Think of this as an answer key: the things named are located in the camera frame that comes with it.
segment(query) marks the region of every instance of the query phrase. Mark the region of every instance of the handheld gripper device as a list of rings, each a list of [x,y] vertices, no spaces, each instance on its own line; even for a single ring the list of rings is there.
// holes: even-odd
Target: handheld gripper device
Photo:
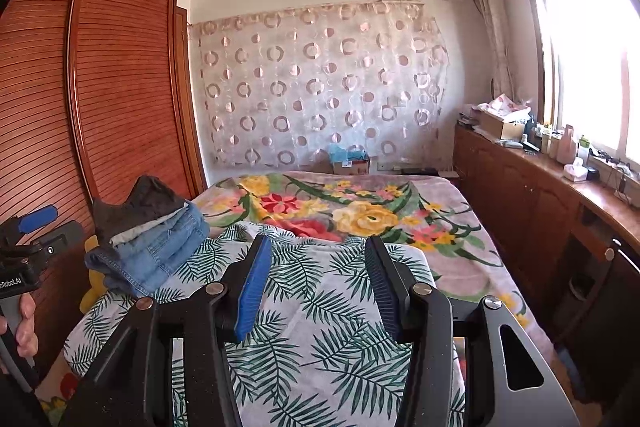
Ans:
[[[15,330],[22,320],[20,295],[40,286],[40,274],[51,256],[67,250],[84,239],[82,226],[76,221],[51,230],[28,245],[18,242],[30,233],[46,227],[58,218],[52,204],[24,216],[14,216],[0,225],[0,314],[8,324],[0,336],[0,359],[25,393],[39,383],[33,359],[18,356]]]
[[[579,427],[562,387],[507,306],[447,298],[377,237],[365,264],[386,332],[413,350],[396,427],[449,426],[453,337],[465,337],[464,427]]]
[[[271,240],[258,235],[242,261],[188,299],[133,305],[84,375],[60,427],[170,427],[174,338],[184,339],[190,427],[242,425],[225,343],[254,327],[271,268]]]

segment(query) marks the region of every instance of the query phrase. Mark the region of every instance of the metal bolt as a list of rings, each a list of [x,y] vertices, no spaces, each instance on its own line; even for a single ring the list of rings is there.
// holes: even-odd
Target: metal bolt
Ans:
[[[414,293],[418,295],[429,295],[433,290],[431,286],[424,282],[418,282],[414,284]]]
[[[493,295],[489,295],[484,298],[484,305],[490,310],[497,310],[502,306],[502,301]]]
[[[222,293],[222,290],[225,289],[225,285],[222,282],[212,282],[207,284],[204,291],[206,291],[209,295],[218,295]]]
[[[151,297],[142,297],[136,301],[136,308],[139,310],[148,310],[154,305],[154,300]]]

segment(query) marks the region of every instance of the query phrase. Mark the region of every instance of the stack of folded clothes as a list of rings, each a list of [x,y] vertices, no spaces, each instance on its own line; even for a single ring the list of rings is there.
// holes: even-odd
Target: stack of folded clothes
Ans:
[[[134,297],[153,294],[209,234],[195,204],[152,176],[140,176],[123,204],[95,200],[93,214],[98,246],[84,262]]]

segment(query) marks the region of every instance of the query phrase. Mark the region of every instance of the curtain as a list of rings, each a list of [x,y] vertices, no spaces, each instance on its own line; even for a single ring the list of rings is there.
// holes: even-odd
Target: curtain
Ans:
[[[479,0],[479,9],[484,17],[484,24],[491,43],[492,59],[494,62],[494,86],[500,93],[515,100],[513,81],[509,71],[508,48],[509,30],[504,0]]]
[[[215,162],[324,169],[332,144],[379,162],[438,162],[449,57],[422,4],[265,12],[198,23],[191,37],[203,152]]]

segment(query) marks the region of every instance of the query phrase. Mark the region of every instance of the wardrobe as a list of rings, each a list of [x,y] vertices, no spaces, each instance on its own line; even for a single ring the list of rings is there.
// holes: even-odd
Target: wardrobe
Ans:
[[[92,201],[123,202],[141,174],[185,198],[204,190],[185,34],[176,0],[11,0],[0,18],[0,221],[55,204],[44,231],[75,219],[90,235]],[[83,253],[53,258],[34,293],[43,370],[79,320]]]

